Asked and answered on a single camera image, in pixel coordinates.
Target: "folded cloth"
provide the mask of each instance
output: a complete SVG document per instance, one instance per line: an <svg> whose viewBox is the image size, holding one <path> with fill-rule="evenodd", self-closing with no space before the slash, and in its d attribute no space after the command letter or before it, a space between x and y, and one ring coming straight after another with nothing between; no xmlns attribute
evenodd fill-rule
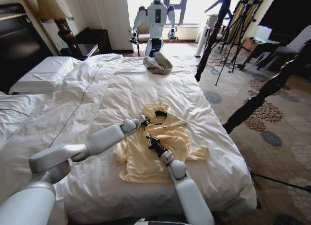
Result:
<svg viewBox="0 0 311 225"><path fill-rule="evenodd" d="M168 74L173 68L170 61L160 52L155 52L154 57L146 56L143 64L151 73L157 74Z"/></svg>

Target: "clothes hanger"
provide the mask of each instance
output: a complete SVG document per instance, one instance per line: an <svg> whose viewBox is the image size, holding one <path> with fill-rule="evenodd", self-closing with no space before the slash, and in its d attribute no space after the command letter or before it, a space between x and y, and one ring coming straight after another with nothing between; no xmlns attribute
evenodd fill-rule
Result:
<svg viewBox="0 0 311 225"><path fill-rule="evenodd" d="M163 112L163 111L155 111L155 116L157 117L167 117L167 113L166 112Z"/></svg>

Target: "pillow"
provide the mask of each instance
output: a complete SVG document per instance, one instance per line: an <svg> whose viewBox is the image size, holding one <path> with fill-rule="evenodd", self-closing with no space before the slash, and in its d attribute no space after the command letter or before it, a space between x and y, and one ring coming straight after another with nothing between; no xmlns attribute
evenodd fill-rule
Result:
<svg viewBox="0 0 311 225"><path fill-rule="evenodd" d="M28 117L43 107L47 95L0 95L0 150Z"/></svg>
<svg viewBox="0 0 311 225"><path fill-rule="evenodd" d="M42 94L54 91L73 68L81 61L69 56L50 56L19 79L9 91L13 93Z"/></svg>

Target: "carpet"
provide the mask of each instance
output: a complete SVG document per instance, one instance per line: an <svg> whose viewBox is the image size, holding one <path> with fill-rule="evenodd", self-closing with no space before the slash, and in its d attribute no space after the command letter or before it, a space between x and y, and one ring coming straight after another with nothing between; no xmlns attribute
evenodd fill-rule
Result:
<svg viewBox="0 0 311 225"><path fill-rule="evenodd" d="M163 54L173 65L185 64L193 69L200 58L193 57L195 43L165 43ZM247 52L237 59L243 62ZM257 70L254 59L245 71L228 73L221 69L219 50L213 49L199 83L206 99L221 123L276 72ZM294 75L286 85L268 97L263 106L230 134L250 171L290 184L311 187L311 84ZM258 196L258 209L222 225L308 225L311 224L311 193L271 180L253 176Z"/></svg>

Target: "window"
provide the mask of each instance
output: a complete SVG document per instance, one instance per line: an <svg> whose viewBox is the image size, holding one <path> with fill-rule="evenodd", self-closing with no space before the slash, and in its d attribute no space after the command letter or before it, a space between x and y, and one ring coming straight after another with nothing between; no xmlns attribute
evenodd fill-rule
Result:
<svg viewBox="0 0 311 225"><path fill-rule="evenodd" d="M183 24L187 0L163 0L163 2L166 6L174 6L175 23L178 23L178 25Z"/></svg>
<svg viewBox="0 0 311 225"><path fill-rule="evenodd" d="M185 9L184 24L206 23L207 15L218 14L221 4L211 9L207 14L204 11L218 0L187 0ZM233 12L239 0L231 0L230 11Z"/></svg>
<svg viewBox="0 0 311 225"><path fill-rule="evenodd" d="M204 11L214 4L217 0L162 0L166 6L173 5L175 8L175 23L181 24L202 24L206 23L207 15ZM130 24L133 25L140 6L146 8L153 0L127 0ZM239 0L232 0L230 11L233 12ZM221 4L218 4L208 12L208 15L218 14Z"/></svg>

